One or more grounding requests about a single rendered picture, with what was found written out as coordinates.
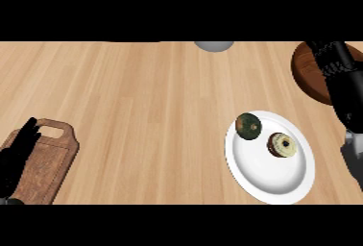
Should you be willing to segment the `brown wooden bowl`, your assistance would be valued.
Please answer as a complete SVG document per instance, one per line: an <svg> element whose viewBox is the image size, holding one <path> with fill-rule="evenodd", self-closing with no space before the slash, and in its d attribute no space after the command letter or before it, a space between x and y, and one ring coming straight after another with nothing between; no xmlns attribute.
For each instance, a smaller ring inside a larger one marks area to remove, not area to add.
<svg viewBox="0 0 363 246"><path fill-rule="evenodd" d="M331 94L324 73L318 67L309 45L303 42L294 51L291 72L296 83L311 98L327 105L333 105ZM363 108L363 69L339 78L339 91L356 105Z"/></svg>

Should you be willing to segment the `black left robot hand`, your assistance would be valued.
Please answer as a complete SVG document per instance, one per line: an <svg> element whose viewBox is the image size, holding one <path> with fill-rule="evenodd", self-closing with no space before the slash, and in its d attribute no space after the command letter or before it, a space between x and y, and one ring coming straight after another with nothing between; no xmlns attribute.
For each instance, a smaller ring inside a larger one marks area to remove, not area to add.
<svg viewBox="0 0 363 246"><path fill-rule="evenodd" d="M42 133L38 119L32 117L18 131L10 147L0 151L0 199L10 198L18 188L26 162Z"/></svg>

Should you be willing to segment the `grey round object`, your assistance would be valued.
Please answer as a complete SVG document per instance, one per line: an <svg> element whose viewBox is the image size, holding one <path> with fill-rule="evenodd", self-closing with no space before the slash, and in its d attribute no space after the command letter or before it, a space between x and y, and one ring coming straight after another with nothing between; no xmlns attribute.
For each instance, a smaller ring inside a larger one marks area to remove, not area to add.
<svg viewBox="0 0 363 246"><path fill-rule="evenodd" d="M232 41L197 41L198 48L213 53L225 52L234 44Z"/></svg>

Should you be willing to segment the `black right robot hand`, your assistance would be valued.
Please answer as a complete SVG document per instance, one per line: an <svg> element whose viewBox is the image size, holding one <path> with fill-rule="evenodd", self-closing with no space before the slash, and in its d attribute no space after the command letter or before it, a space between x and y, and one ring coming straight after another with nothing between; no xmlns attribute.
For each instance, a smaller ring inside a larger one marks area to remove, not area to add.
<svg viewBox="0 0 363 246"><path fill-rule="evenodd" d="M343 41L309 41L325 77L331 102L346 128L363 134L363 61L358 61Z"/></svg>

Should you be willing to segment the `white oval plate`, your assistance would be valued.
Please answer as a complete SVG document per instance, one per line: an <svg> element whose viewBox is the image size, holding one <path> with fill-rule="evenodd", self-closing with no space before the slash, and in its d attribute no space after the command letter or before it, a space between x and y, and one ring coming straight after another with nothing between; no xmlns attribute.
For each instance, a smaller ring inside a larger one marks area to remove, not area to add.
<svg viewBox="0 0 363 246"><path fill-rule="evenodd" d="M243 189L265 203L291 205L300 202L315 182L315 157L309 141L299 127L277 113L253 111L263 131L246 140L232 123L225 138L225 156L231 172ZM296 141L297 154L277 157L269 151L272 134L284 133Z"/></svg>

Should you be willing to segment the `brown wooden cutting board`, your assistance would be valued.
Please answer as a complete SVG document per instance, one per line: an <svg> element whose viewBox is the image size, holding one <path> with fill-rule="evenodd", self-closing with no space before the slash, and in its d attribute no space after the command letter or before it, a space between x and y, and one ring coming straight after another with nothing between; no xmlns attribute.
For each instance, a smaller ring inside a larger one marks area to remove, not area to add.
<svg viewBox="0 0 363 246"><path fill-rule="evenodd" d="M26 205L51 205L80 150L80 143L69 123L44 118L38 119L38 125L42 136L26 162L17 191L10 198L23 200ZM8 136L0 151L13 145L20 129Z"/></svg>

